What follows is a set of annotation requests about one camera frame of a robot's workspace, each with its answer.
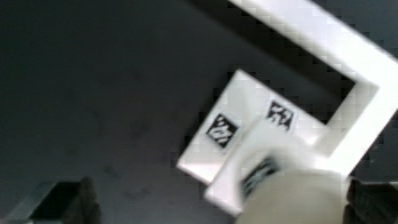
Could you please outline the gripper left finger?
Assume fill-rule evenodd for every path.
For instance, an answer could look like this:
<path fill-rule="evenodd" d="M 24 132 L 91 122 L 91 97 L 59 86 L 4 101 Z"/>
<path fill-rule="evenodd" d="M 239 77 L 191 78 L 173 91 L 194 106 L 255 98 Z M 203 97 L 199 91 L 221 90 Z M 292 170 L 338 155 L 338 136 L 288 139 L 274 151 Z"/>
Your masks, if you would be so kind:
<path fill-rule="evenodd" d="M 2 218 L 2 224 L 102 224 L 93 179 L 43 182 Z"/>

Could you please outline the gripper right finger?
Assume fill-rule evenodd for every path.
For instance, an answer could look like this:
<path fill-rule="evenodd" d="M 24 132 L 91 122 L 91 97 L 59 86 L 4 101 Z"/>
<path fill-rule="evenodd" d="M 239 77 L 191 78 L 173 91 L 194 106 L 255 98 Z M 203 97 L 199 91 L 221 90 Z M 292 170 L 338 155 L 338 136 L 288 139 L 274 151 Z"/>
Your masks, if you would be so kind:
<path fill-rule="evenodd" d="M 398 224 L 398 182 L 350 181 L 343 224 Z"/>

